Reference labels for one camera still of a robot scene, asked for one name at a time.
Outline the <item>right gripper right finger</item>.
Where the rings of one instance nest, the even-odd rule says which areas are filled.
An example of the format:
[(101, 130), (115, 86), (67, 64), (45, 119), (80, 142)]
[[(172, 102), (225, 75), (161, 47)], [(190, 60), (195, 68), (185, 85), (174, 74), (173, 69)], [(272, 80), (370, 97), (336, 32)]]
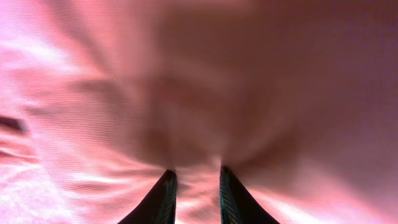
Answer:
[(279, 224), (226, 166), (220, 170), (220, 212), (222, 224)]

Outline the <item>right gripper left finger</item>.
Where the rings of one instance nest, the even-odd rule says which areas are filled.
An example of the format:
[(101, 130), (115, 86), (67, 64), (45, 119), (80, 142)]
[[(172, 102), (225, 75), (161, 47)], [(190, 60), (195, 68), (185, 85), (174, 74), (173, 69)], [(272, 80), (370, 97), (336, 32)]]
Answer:
[(166, 170), (140, 204), (118, 224), (174, 224), (177, 175)]

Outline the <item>coral red t-shirt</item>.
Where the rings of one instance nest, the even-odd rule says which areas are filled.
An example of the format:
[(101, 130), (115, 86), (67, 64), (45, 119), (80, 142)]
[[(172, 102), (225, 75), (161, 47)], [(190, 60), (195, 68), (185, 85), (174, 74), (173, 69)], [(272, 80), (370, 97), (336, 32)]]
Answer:
[(396, 1), (2, 1), (1, 222), (397, 222)]

